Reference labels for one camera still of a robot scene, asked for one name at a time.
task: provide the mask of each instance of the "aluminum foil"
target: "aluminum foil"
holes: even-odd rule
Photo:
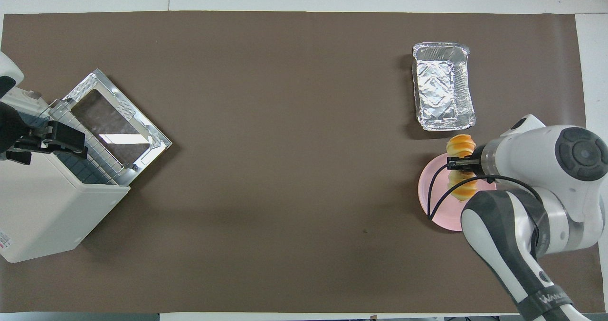
[[[469,48],[423,42],[413,47],[414,98],[418,122],[427,131],[464,130],[475,125],[469,92]]]

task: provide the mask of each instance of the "brown tabletop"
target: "brown tabletop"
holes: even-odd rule
[[[174,145],[76,250],[0,260],[0,312],[514,312],[461,233],[425,220],[452,133],[413,110],[412,46],[469,46],[485,143],[521,116],[584,125],[572,15],[8,15],[48,102],[100,68]],[[597,247],[541,265],[603,312]]]

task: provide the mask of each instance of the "cable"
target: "cable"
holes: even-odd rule
[[[542,204],[541,196],[538,195],[538,193],[534,190],[534,188],[530,187],[530,185],[528,185],[528,183],[519,181],[518,179],[509,178],[508,176],[480,175],[480,176],[475,176],[474,178],[465,179],[464,181],[456,183],[453,187],[448,189],[445,192],[445,194],[443,196],[441,196],[441,198],[439,199],[437,204],[435,204],[435,208],[433,208],[433,211],[432,211],[432,213],[430,213],[430,216],[428,217],[428,219],[432,220],[433,217],[435,217],[435,213],[437,213],[437,209],[439,208],[439,205],[441,205],[441,202],[443,202],[443,200],[445,200],[452,193],[452,191],[455,191],[456,189],[458,189],[458,187],[460,187],[466,183],[469,183],[474,180],[482,180],[482,179],[498,179],[498,180],[505,180],[505,181],[517,183],[518,185],[520,185],[520,186],[524,187],[525,189],[527,189],[528,191],[530,191],[530,193],[532,193],[532,195],[534,195],[534,197]],[[531,248],[530,254],[532,255],[532,258],[534,258],[534,260],[536,260],[536,246],[538,245],[538,237],[539,237],[540,232],[538,229],[538,225],[536,224],[536,221],[534,221],[534,218],[532,217],[532,214],[530,214],[530,211],[528,210],[528,208],[524,204],[522,204],[522,206],[523,206],[523,209],[526,211],[528,218],[532,221],[532,224],[534,224],[534,230],[532,230],[532,243],[530,246],[530,248]]]
[[[428,186],[428,203],[426,204],[426,217],[428,217],[429,220],[432,219],[432,217],[430,217],[430,192],[433,191],[435,179],[437,178],[437,176],[439,176],[439,173],[445,168],[447,168],[447,163],[441,166],[441,168],[439,168],[437,171],[435,171],[435,175],[433,175],[433,178],[430,180],[430,185]]]

